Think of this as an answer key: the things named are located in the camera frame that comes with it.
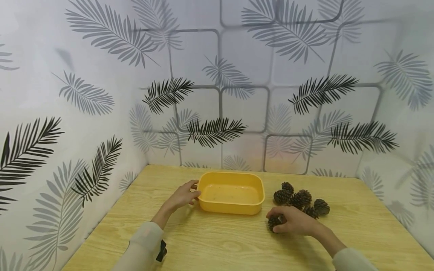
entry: wallpaper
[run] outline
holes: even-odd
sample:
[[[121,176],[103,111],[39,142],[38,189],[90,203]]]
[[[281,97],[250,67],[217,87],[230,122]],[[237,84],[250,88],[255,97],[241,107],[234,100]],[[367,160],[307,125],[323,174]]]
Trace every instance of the wallpaper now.
[[[430,1],[0,4],[2,270],[61,270],[147,164],[357,177],[434,256]]]

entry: wood grain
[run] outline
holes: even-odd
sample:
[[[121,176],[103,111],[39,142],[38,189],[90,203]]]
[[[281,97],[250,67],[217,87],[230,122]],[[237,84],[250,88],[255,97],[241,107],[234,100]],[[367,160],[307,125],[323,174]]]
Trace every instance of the wood grain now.
[[[64,267],[64,271],[106,271],[121,257],[137,228],[190,179],[210,169],[149,165],[122,195]],[[165,229],[168,254],[158,271],[292,270],[332,271],[331,259],[314,239],[273,234],[266,213],[284,181],[325,199],[330,214],[320,221],[358,249],[381,271],[434,270],[434,261],[369,188],[353,178],[255,173],[266,200],[258,215],[204,212],[198,204],[178,210]]]

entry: white sleeve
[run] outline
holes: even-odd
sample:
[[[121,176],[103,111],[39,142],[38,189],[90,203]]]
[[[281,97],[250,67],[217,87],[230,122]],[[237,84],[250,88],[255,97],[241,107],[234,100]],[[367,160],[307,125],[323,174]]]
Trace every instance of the white sleeve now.
[[[154,222],[145,222],[131,237],[129,246],[112,271],[144,271],[160,252],[163,230]]]

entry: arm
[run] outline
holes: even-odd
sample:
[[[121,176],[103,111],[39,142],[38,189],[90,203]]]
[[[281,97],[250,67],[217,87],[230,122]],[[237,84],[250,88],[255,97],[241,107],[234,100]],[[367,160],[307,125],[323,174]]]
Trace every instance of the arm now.
[[[112,271],[143,271],[149,270],[160,252],[163,230],[170,216],[180,207],[191,204],[193,199],[201,194],[197,189],[197,180],[180,186],[163,204],[150,222],[143,223],[131,237],[125,253],[113,267]]]
[[[283,224],[275,226],[273,232],[290,232],[312,236],[318,240],[333,259],[337,271],[378,271],[369,260],[353,248],[348,248],[332,230],[295,207],[274,207],[267,218],[283,215]]]

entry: hand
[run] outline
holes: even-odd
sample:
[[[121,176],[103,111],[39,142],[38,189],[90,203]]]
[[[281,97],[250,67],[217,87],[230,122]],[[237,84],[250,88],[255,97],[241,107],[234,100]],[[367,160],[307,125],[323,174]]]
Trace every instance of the hand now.
[[[272,215],[283,215],[283,224],[277,225],[273,228],[273,232],[289,232],[298,235],[315,235],[318,228],[322,226],[321,223],[298,210],[293,206],[280,206],[272,208],[267,218]]]
[[[198,180],[191,180],[190,182],[178,187],[175,193],[166,200],[163,206],[174,212],[184,205],[193,205],[193,200],[199,200],[197,197],[201,195],[201,192],[196,190],[196,183],[198,182]]]

